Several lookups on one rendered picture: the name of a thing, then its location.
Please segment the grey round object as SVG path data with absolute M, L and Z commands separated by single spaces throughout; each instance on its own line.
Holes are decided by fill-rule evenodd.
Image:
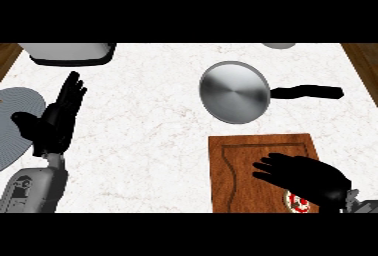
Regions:
M 296 46 L 296 43 L 263 43 L 263 45 L 272 49 L 290 49 L 291 47 Z

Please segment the brown wooden cutting board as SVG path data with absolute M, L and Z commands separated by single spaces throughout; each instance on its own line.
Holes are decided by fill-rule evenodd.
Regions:
M 213 212 L 291 213 L 284 204 L 287 190 L 253 176 L 253 163 L 271 153 L 318 159 L 309 134 L 209 137 Z M 309 213 L 318 212 L 319 206 L 310 203 Z

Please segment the white and red cupcake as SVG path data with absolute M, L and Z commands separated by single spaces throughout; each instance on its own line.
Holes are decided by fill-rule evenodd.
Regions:
M 284 195 L 284 204 L 291 213 L 309 213 L 310 212 L 310 203 L 306 199 L 299 197 L 291 193 L 290 190 L 285 191 Z

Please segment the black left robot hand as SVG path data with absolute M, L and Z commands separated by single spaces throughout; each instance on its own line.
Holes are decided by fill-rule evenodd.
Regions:
M 36 157 L 46 154 L 64 154 L 70 148 L 76 117 L 87 88 L 83 86 L 80 74 L 73 71 L 64 82 L 56 101 L 48 106 L 42 117 L 15 112 L 11 116 L 21 136 L 33 142 Z

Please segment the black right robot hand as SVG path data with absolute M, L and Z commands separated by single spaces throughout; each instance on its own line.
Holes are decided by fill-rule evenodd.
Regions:
M 253 163 L 253 176 L 291 191 L 319 206 L 319 212 L 337 214 L 347 205 L 352 181 L 330 164 L 304 156 L 271 153 Z

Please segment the white appliance with black base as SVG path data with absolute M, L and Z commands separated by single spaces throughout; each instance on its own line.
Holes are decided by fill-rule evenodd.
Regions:
M 107 64 L 113 60 L 115 43 L 21 43 L 39 65 L 83 67 Z

